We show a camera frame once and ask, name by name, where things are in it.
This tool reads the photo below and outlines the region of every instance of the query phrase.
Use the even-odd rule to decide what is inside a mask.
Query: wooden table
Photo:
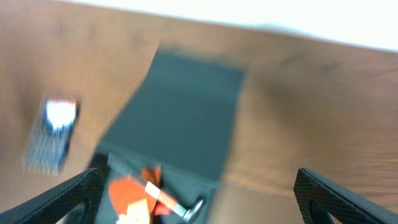
[[[85,169],[158,46],[247,68],[209,223],[302,223],[299,167],[398,212],[398,56],[61,2],[0,2],[0,212]],[[21,158],[43,93],[81,99],[60,177]]]

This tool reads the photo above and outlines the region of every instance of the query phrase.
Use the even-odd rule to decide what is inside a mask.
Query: box lid
[[[242,80],[240,69],[158,51],[97,150],[155,161],[218,184]]]

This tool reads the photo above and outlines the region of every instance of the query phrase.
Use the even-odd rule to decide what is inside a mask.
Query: open box
[[[134,167],[161,165],[161,189],[190,208],[204,197],[197,224],[205,223],[228,155],[243,71],[170,52],[156,53],[146,79],[99,142],[90,167],[102,167],[105,190],[96,223],[118,217],[110,180],[125,174],[107,166],[121,155]],[[176,214],[154,223],[180,223]]]

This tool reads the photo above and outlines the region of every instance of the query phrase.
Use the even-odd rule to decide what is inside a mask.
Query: orange object
[[[141,177],[144,180],[153,183],[157,187],[159,187],[161,175],[160,166],[157,166],[154,170],[149,168],[141,170]],[[109,197],[118,216],[121,214],[127,215],[128,206],[143,199],[147,200],[148,212],[150,214],[170,214],[171,209],[161,203],[157,203],[155,198],[145,192],[144,187],[145,186],[141,183],[129,176],[114,180],[109,184]]]

